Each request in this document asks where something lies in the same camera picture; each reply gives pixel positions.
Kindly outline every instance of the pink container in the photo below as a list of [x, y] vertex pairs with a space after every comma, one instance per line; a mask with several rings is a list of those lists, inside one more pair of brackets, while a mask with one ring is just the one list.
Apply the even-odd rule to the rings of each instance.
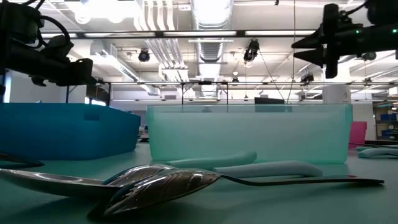
[[[351, 124], [351, 132], [349, 134], [349, 141], [356, 144], [365, 144], [366, 129], [368, 128], [368, 123], [366, 121], [354, 121]], [[356, 149], [361, 145], [350, 144], [350, 149]]]

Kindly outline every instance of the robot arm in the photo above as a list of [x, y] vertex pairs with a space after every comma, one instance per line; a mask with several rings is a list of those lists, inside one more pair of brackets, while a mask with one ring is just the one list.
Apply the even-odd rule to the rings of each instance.
[[[41, 15], [38, 7], [43, 1], [36, 9], [28, 6], [33, 2], [0, 3], [0, 74], [5, 74], [6, 69], [22, 72], [39, 86], [45, 86], [44, 80], [58, 86], [95, 84], [96, 80], [91, 77], [93, 61], [84, 58], [71, 62], [67, 55], [73, 44], [66, 28], [55, 19]], [[63, 35], [44, 42], [40, 33], [44, 21], [54, 23]], [[36, 40], [39, 40], [38, 46], [28, 45]]]

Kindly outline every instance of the blue plastic bin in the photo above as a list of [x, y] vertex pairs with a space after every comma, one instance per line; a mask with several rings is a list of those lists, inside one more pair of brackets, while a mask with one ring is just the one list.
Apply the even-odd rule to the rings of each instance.
[[256, 151], [256, 162], [342, 164], [352, 105], [148, 106], [150, 151], [159, 161]]
[[380, 114], [380, 120], [382, 121], [396, 121], [397, 115], [396, 114]]
[[85, 104], [0, 104], [0, 151], [33, 159], [97, 159], [136, 147], [141, 118]]

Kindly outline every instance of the window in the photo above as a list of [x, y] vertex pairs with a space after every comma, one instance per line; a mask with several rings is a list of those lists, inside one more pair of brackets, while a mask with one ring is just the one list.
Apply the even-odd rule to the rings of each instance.
[[100, 105], [100, 106], [106, 106], [105, 102], [98, 101], [98, 100], [93, 100], [88, 97], [85, 98], [85, 104], [92, 104], [92, 105]]

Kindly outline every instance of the cable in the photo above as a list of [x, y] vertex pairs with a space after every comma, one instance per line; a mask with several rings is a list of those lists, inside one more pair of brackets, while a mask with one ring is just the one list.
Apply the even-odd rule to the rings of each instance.
[[236, 71], [236, 69], [238, 69], [238, 65], [239, 65], [239, 63], [240, 63], [240, 62], [241, 62], [241, 59], [239, 58], [239, 59], [238, 59], [238, 62], [236, 63], [236, 66], [235, 66], [234, 72], [237, 72], [237, 71]]
[[56, 47], [54, 47], [54, 48], [65, 47], [65, 46], [67, 46], [67, 45], [70, 43], [70, 36], [69, 36], [69, 33], [68, 33], [68, 31], [66, 30], [66, 28], [65, 28], [60, 22], [56, 21], [54, 18], [51, 18], [51, 17], [49, 17], [49, 16], [40, 16], [40, 19], [44, 19], [44, 20], [46, 20], [46, 21], [52, 22], [54, 25], [56, 25], [56, 26], [62, 31], [62, 34], [63, 34], [64, 37], [65, 37], [65, 43], [64, 43], [63, 45], [59, 45], [59, 46], [56, 46]]
[[264, 65], [266, 66], [267, 72], [268, 72], [269, 76], [271, 77], [273, 84], [275, 85], [276, 89], [277, 89], [278, 92], [279, 92], [279, 95], [282, 97], [283, 100], [285, 100], [285, 98], [284, 98], [284, 96], [282, 95], [282, 93], [280, 92], [278, 86], [277, 86], [277, 85], [275, 84], [275, 82], [274, 82], [274, 78], [272, 77], [272, 74], [271, 74], [271, 72], [270, 72], [269, 69], [268, 69], [268, 66], [267, 66], [267, 64], [266, 64], [266, 61], [264, 60], [264, 57], [262, 56], [261, 51], [260, 51], [260, 56], [261, 56], [261, 58], [262, 58], [262, 61], [264, 62]]
[[37, 0], [29, 0], [29, 1], [27, 1], [27, 2], [22, 3], [22, 5], [28, 6], [28, 5], [30, 5], [30, 4], [32, 4], [32, 3], [34, 3], [34, 2], [36, 2], [36, 1], [37, 1]]
[[[293, 17], [294, 17], [294, 40], [293, 43], [296, 43], [296, 0], [293, 1]], [[294, 60], [294, 53], [295, 49], [293, 49], [293, 67], [292, 67], [292, 83], [290, 84], [290, 90], [289, 90], [289, 95], [287, 96], [287, 101], [286, 104], [289, 104], [289, 99], [290, 95], [292, 94], [292, 89], [293, 89], [293, 82], [294, 82], [294, 73], [295, 73], [295, 60]]]
[[35, 9], [39, 10], [42, 7], [45, 0], [40, 0], [40, 2], [36, 5]]
[[357, 12], [358, 10], [360, 10], [360, 9], [362, 9], [364, 6], [366, 6], [370, 1], [371, 1], [371, 0], [367, 0], [367, 1], [364, 2], [362, 5], [356, 7], [355, 9], [352, 9], [352, 10], [346, 12], [346, 14], [345, 14], [344, 16], [346, 17], [346, 16], [351, 15], [352, 13]]

